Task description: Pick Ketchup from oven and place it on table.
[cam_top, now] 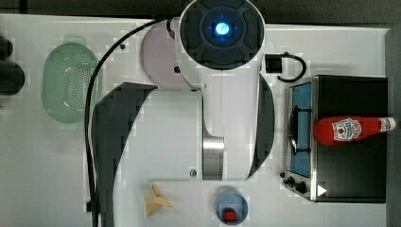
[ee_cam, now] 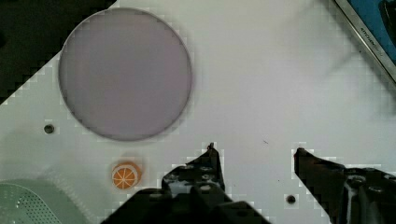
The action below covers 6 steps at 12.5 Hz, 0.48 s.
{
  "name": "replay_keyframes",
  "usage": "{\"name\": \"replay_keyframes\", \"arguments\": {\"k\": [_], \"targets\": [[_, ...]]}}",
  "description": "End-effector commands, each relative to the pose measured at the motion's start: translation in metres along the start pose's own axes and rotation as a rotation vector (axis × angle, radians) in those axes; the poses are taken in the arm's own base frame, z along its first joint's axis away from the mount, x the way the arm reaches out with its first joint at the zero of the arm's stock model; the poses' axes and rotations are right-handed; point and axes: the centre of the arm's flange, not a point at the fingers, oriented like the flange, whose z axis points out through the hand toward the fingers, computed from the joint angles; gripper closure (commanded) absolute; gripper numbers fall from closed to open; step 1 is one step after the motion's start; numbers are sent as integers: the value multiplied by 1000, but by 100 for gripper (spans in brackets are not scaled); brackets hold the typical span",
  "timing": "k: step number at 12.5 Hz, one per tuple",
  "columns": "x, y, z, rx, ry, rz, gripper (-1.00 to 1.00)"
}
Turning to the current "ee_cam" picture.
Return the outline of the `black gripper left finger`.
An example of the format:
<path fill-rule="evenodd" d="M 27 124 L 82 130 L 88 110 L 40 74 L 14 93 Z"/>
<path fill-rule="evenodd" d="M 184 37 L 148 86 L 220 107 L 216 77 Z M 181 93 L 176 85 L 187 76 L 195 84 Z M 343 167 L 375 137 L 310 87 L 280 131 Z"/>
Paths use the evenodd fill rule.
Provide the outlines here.
<path fill-rule="evenodd" d="M 101 224 L 271 224 L 251 205 L 225 193 L 219 153 L 205 153 L 141 189 Z"/>

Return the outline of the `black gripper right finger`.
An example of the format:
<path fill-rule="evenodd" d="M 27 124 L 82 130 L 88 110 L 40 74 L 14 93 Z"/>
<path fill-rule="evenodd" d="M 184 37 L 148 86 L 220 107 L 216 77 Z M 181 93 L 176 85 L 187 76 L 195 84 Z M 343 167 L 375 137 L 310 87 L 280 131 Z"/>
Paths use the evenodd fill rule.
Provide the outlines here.
<path fill-rule="evenodd" d="M 396 224 L 395 176 L 375 168 L 347 168 L 299 147 L 294 173 L 332 224 Z"/>

